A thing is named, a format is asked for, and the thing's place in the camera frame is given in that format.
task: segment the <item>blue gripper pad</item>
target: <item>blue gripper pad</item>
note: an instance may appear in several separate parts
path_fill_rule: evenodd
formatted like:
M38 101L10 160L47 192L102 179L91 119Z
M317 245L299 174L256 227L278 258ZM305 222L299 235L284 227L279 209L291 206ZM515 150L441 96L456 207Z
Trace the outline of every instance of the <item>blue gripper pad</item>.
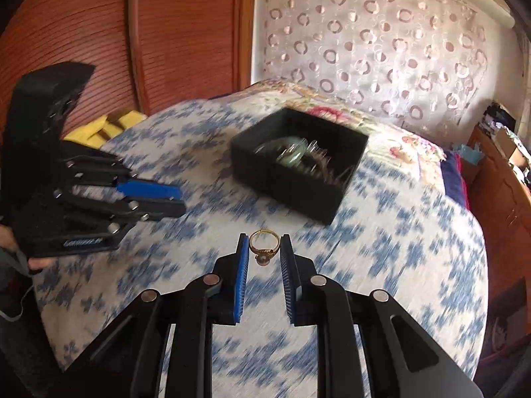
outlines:
M150 197L158 199L181 199L181 190L177 186L158 184L151 181L130 180L119 183L116 189L127 197Z

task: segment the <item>curtain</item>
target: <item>curtain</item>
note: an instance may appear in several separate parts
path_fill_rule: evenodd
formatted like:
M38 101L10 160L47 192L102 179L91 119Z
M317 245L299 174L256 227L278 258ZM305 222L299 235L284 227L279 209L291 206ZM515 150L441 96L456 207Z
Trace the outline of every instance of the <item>curtain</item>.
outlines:
M257 10L261 79L306 84L428 138L459 124L487 70L485 29L463 0L265 0Z

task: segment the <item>dark blue fabric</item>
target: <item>dark blue fabric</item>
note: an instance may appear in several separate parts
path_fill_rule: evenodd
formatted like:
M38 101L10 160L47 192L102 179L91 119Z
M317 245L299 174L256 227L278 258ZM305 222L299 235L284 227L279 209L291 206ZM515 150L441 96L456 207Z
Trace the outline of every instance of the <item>dark blue fabric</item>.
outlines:
M463 181L461 180L461 172L459 172L457 163L457 154L448 150L444 150L444 154L446 154L446 160L441 161L441 172L446 195L463 208L466 208L466 195L463 190Z

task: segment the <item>human hand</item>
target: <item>human hand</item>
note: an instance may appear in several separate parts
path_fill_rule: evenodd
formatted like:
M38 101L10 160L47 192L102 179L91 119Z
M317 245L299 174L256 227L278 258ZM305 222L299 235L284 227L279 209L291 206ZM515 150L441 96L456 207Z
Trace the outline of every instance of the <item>human hand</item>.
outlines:
M17 251L19 249L11 228L2 226L2 224L0 224L0 247L9 251ZM30 258L28 259L28 268L33 271L41 270L51 266L54 262L55 259L53 257Z

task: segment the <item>ring band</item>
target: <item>ring band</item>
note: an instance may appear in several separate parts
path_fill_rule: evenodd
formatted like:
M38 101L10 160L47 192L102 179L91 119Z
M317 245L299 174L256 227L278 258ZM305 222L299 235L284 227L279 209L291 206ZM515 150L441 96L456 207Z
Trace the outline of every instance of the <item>ring band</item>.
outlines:
M261 249L254 247L253 238L262 233L268 233L270 235L273 235L275 238L277 238L277 246L275 248L261 248ZM257 230L249 237L249 248L256 255L266 254L269 258L272 258L275 254L277 254L278 250L280 249L280 237L275 232L269 229Z

